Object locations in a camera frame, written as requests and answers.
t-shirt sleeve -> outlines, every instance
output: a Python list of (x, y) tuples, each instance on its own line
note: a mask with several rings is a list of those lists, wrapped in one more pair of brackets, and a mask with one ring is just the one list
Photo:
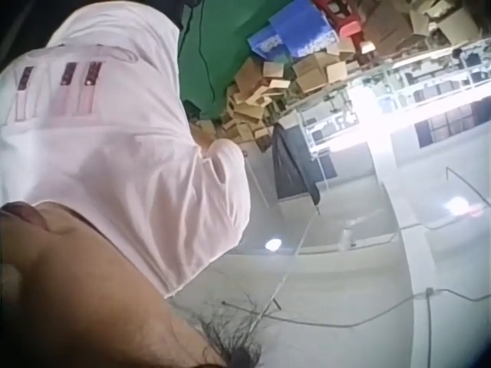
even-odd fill
[(242, 235), (249, 223), (251, 194), (246, 175), (246, 161), (241, 149), (231, 140), (216, 140), (205, 155), (213, 173), (226, 192), (226, 205), (232, 225)]

pile of boxes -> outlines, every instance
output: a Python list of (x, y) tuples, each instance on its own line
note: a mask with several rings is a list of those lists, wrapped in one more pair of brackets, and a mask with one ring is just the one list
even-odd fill
[(220, 134), (240, 144), (256, 141), (260, 148), (270, 136), (264, 119), (273, 104), (290, 87), (283, 78), (284, 65), (248, 58), (236, 75), (236, 81), (226, 91), (226, 112), (221, 116)]
[(315, 52), (293, 64), (296, 82), (304, 94), (348, 78), (346, 60), (356, 52), (350, 38), (340, 38), (326, 51)]
[(479, 38), (472, 17), (453, 0), (361, 0), (358, 10), (364, 37), (382, 57), (412, 47), (437, 28), (452, 45)]

red object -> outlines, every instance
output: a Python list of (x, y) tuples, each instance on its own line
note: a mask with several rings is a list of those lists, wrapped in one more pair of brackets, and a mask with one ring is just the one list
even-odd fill
[[(362, 31), (360, 15), (352, 0), (312, 0), (312, 2), (326, 14), (340, 37), (350, 37)], [(329, 8), (331, 2), (341, 9), (339, 13)]]

